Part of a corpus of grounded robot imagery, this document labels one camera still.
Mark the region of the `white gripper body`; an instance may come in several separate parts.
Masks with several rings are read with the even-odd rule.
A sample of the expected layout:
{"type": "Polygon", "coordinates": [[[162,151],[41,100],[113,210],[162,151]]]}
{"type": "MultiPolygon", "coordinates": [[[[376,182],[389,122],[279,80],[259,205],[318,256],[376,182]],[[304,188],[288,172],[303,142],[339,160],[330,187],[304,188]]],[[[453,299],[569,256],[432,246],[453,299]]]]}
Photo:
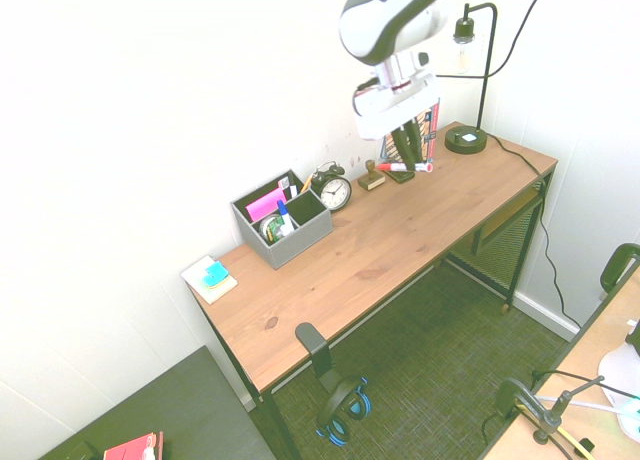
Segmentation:
{"type": "Polygon", "coordinates": [[[436,76],[425,73],[404,89],[376,85],[355,94],[354,117],[359,136],[379,140],[439,102],[436,76]]]}

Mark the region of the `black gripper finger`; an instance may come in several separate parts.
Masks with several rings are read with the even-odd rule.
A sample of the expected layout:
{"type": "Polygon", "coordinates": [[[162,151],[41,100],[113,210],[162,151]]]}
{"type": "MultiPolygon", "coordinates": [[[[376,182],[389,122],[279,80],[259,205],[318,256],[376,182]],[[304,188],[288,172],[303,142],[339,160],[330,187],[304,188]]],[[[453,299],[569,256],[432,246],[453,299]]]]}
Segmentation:
{"type": "Polygon", "coordinates": [[[414,169],[414,157],[412,148],[408,141],[407,134],[402,127],[398,127],[391,132],[395,148],[402,158],[402,163],[407,170],[414,169]]]}
{"type": "Polygon", "coordinates": [[[422,157],[422,136],[419,124],[415,119],[406,123],[406,135],[409,141],[409,160],[407,164],[415,166],[423,162],[422,157]]]}

